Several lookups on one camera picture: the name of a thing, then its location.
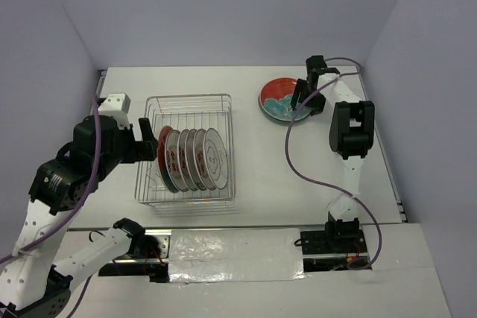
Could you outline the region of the red teal wave plate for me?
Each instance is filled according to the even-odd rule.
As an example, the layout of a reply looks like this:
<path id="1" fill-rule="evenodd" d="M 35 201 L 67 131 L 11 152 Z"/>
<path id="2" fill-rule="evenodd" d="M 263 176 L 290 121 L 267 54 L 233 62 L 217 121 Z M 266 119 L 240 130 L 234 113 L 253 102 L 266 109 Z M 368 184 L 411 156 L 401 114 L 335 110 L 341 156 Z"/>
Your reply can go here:
<path id="1" fill-rule="evenodd" d="M 261 110 L 269 118 L 289 123 L 294 115 L 291 99 L 297 80 L 290 77 L 279 77 L 267 82 L 258 96 Z"/>
<path id="2" fill-rule="evenodd" d="M 173 130 L 171 126 L 164 126 L 160 132 L 159 132 L 159 137 L 158 137 L 158 147 L 157 147 L 157 163 L 158 163 L 158 171 L 159 175 L 161 177 L 161 180 L 164 184 L 164 186 L 171 192 L 171 193 L 177 193 L 179 190 L 177 187 L 174 185 L 174 183 L 171 180 L 171 177 L 168 174 L 167 171 L 167 165 L 166 165 L 166 160 L 165 160 L 165 144 L 166 144 L 166 139 L 168 134 Z"/>

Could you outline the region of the white bowl plate red characters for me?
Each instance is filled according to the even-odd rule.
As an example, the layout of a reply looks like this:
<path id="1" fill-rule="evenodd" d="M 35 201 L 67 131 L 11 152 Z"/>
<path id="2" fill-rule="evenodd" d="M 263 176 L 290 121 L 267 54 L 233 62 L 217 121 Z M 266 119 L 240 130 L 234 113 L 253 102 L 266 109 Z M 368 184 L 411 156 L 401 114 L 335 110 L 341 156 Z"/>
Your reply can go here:
<path id="1" fill-rule="evenodd" d="M 180 163 L 178 159 L 178 139 L 180 136 L 179 130 L 172 130 L 166 138 L 165 142 L 165 160 L 167 165 L 167 171 L 171 178 L 174 187 L 181 192 L 187 192 L 189 190 L 182 177 L 180 171 Z"/>

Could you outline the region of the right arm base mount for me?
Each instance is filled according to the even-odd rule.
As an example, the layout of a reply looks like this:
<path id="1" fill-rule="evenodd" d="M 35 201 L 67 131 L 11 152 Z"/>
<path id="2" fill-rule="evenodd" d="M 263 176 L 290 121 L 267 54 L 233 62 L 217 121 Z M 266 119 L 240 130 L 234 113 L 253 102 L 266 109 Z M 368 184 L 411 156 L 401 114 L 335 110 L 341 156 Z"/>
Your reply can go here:
<path id="1" fill-rule="evenodd" d="M 328 214 L 323 229 L 301 231 L 294 245 L 301 248 L 307 273 L 369 269 L 367 244 L 358 218 L 344 221 Z"/>

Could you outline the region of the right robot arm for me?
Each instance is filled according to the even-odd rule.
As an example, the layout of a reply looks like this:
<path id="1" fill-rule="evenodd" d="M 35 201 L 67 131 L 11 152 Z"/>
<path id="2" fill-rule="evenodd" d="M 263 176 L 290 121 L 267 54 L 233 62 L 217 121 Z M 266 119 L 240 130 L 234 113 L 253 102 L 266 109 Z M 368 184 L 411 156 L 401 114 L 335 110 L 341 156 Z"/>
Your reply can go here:
<path id="1" fill-rule="evenodd" d="M 328 184 L 339 191 L 332 201 L 325 225 L 324 243 L 333 252 L 340 252 L 358 237 L 358 208 L 363 202 L 357 197 L 361 167 L 374 142 L 375 106 L 363 101 L 342 82 L 344 74 L 326 63 L 321 55 L 306 60 L 307 76 L 293 87 L 288 113 L 288 126 L 293 127 L 299 114 L 309 110 L 310 115 L 323 112 L 326 103 L 334 106 L 329 128 L 329 146 L 341 158 L 343 185 Z M 199 145 L 193 150 L 194 159 L 188 160 L 186 146 L 180 142 L 181 133 L 165 126 L 155 145 L 155 160 L 165 187 L 177 192 L 179 184 L 193 174 L 204 175 L 214 188 L 219 188 L 222 144 L 209 140 L 216 137 L 212 130 L 189 130 L 187 135 Z"/>

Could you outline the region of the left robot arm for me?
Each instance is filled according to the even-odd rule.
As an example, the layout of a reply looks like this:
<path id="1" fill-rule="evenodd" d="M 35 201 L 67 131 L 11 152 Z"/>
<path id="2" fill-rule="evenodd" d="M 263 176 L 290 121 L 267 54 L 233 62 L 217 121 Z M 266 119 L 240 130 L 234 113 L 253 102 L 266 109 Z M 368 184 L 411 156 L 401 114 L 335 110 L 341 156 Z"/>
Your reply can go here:
<path id="1" fill-rule="evenodd" d="M 119 128 L 105 115 L 88 116 L 75 126 L 72 141 L 38 168 L 17 247 L 1 260 L 2 317 L 56 317 L 72 292 L 106 263 L 143 254 L 145 229 L 122 218 L 90 246 L 55 259 L 69 221 L 99 183 L 120 164 L 157 157 L 150 121 L 140 118 L 139 126 L 142 140 L 136 141 L 130 126 Z"/>

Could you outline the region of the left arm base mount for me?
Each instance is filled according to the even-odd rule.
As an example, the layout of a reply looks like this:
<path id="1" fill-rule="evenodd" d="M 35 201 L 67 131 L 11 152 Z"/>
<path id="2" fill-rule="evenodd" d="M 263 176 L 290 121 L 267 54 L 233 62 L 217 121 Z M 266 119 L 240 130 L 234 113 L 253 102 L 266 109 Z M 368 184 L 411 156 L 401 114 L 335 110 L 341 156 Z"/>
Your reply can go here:
<path id="1" fill-rule="evenodd" d="M 122 218 L 113 224 L 131 239 L 125 254 L 105 264 L 98 272 L 100 277 L 144 276 L 150 283 L 168 283 L 169 236 L 150 235 L 137 222 Z"/>

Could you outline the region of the white plate teal rim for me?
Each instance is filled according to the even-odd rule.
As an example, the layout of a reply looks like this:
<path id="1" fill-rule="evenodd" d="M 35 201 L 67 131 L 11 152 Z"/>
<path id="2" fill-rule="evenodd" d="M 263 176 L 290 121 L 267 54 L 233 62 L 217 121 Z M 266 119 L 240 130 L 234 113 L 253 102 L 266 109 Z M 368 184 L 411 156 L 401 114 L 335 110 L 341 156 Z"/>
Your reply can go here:
<path id="1" fill-rule="evenodd" d="M 200 175 L 198 173 L 198 170 L 195 165 L 195 154 L 194 154 L 194 139 L 195 139 L 195 134 L 197 130 L 196 129 L 191 129 L 186 137 L 186 161 L 187 165 L 189 168 L 189 173 L 192 178 L 193 183 L 196 185 L 196 187 L 201 190 L 205 191 L 206 186 L 202 183 L 200 179 Z"/>

